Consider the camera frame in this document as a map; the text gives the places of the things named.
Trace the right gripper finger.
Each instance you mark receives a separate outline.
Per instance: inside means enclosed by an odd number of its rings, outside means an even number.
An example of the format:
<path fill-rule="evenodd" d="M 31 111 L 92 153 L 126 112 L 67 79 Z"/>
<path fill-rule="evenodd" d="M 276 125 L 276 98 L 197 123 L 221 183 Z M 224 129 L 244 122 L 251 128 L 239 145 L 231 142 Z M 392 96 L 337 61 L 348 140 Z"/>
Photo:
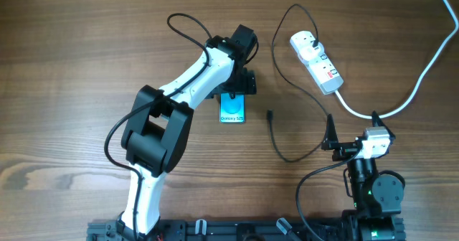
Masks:
<path fill-rule="evenodd" d="M 339 147 L 339 140 L 336 133 L 333 116 L 327 115 L 326 130 L 321 144 L 322 150 L 335 150 Z"/>
<path fill-rule="evenodd" d="M 379 117 L 378 113 L 376 111 L 372 112 L 372 125 L 374 127 L 384 127 L 388 134 L 389 134 L 389 139 L 391 141 L 394 141 L 396 139 L 396 136 L 393 134 L 393 132 L 390 131 L 390 129 L 384 124 L 382 119 Z"/>

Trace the Galaxy smartphone teal screen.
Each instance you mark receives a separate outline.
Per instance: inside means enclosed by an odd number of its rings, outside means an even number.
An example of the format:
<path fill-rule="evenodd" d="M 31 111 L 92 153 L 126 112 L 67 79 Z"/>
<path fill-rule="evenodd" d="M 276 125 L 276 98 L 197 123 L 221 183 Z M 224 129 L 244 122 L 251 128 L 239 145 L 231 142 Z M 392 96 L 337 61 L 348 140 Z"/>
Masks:
<path fill-rule="evenodd" d="M 245 96 L 236 95 L 231 98 L 229 93 L 221 94 L 219 121 L 221 123 L 244 123 Z"/>

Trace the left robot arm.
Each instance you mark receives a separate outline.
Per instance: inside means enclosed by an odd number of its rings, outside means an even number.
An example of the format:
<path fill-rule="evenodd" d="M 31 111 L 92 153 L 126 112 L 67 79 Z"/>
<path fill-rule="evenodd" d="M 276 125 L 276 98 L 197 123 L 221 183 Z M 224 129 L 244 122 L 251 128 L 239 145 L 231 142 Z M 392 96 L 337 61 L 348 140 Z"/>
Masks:
<path fill-rule="evenodd" d="M 200 58 L 174 81 L 138 91 L 121 138 L 133 167 L 127 207 L 117 220 L 124 240 L 152 240 L 166 175 L 184 154 L 199 104 L 215 95 L 235 99 L 257 92 L 255 73 L 245 67 L 255 48 L 254 31 L 239 25 L 231 37 L 208 39 Z"/>

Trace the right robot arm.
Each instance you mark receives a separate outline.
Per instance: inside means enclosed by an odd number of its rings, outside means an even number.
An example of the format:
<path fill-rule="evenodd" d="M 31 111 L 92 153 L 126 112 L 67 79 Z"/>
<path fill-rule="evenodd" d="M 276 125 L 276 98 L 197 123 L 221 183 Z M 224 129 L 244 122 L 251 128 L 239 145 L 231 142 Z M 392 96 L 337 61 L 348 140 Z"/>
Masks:
<path fill-rule="evenodd" d="M 406 240 L 401 213 L 406 182 L 397 172 L 377 169 L 377 159 L 387 155 L 396 136 L 377 113 L 372 126 L 352 142 L 340 142 L 331 114 L 327 115 L 321 148 L 332 150 L 333 161 L 344 162 L 346 194 L 354 201 L 353 210 L 342 212 L 346 240 Z"/>

